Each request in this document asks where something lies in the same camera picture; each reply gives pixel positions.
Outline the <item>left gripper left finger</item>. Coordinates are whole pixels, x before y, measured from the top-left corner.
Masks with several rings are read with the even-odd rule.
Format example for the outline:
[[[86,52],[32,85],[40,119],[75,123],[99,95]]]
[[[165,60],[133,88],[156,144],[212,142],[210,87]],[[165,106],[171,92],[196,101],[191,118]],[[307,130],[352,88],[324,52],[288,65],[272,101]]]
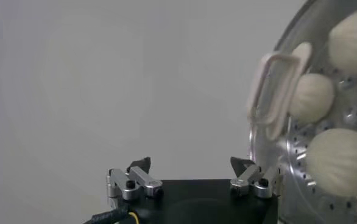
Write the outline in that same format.
[[[132,161],[126,170],[112,168],[106,176],[107,197],[137,200],[141,191],[149,198],[163,196],[163,182],[149,175],[151,157]]]

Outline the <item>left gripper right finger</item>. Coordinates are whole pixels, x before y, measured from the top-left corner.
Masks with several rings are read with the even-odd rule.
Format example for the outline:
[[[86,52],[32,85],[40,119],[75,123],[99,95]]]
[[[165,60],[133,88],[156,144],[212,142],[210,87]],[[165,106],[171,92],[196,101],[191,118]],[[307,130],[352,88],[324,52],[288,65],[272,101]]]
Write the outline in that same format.
[[[279,167],[271,166],[263,170],[250,159],[232,156],[230,164],[236,178],[230,180],[232,197],[241,198],[254,194],[257,198],[272,198],[278,195],[283,179],[283,172]]]

